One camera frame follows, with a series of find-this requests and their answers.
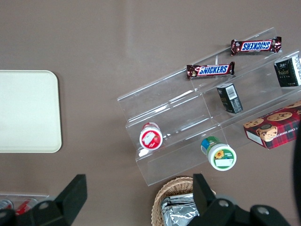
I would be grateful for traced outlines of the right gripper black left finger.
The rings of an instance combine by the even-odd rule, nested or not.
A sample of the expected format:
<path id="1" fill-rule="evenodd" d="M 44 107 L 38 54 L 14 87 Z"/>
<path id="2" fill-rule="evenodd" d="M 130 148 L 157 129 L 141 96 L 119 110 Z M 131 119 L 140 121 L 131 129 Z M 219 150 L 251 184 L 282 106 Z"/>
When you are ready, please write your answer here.
<path id="1" fill-rule="evenodd" d="M 0 211 L 2 226 L 70 226 L 87 200 L 87 179 L 77 174 L 54 200 L 37 203 L 21 215 L 14 210 Z"/>

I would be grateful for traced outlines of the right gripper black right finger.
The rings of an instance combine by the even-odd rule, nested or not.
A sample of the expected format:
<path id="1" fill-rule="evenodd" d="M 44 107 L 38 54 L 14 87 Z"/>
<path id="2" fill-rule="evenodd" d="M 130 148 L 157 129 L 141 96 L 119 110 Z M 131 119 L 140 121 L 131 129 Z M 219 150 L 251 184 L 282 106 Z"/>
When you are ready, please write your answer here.
<path id="1" fill-rule="evenodd" d="M 216 198 L 202 174 L 193 175 L 193 198 L 199 215 L 190 226 L 288 226 L 288 221 L 275 208 L 254 205 L 249 211 L 228 199 Z"/>

